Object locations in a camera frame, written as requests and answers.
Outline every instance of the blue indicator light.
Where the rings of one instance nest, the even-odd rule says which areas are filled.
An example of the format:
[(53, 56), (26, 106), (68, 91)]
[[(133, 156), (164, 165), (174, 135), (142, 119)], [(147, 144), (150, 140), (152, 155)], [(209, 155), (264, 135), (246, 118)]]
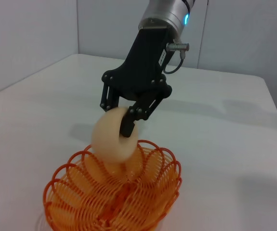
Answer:
[(188, 23), (188, 18), (190, 17), (190, 15), (189, 14), (187, 14), (186, 16), (185, 16), (185, 25)]

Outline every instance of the orange wire basket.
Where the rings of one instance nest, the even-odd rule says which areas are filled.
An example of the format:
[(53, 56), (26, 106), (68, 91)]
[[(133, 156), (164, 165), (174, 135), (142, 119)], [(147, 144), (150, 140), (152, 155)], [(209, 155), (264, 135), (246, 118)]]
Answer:
[(140, 140), (125, 163), (107, 164), (91, 149), (89, 145), (74, 154), (45, 187), (43, 204), (50, 227), (54, 231), (155, 230), (179, 196), (181, 165), (173, 153)]

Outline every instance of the white table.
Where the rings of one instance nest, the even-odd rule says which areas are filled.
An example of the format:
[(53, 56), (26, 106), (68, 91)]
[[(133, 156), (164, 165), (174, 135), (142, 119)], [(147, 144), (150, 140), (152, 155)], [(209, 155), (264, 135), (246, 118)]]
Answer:
[[(104, 71), (122, 60), (72, 55), (0, 92), (0, 231), (46, 231), (42, 192), (90, 142)], [(162, 231), (277, 231), (277, 110), (258, 77), (181, 68), (140, 137), (182, 164)]]

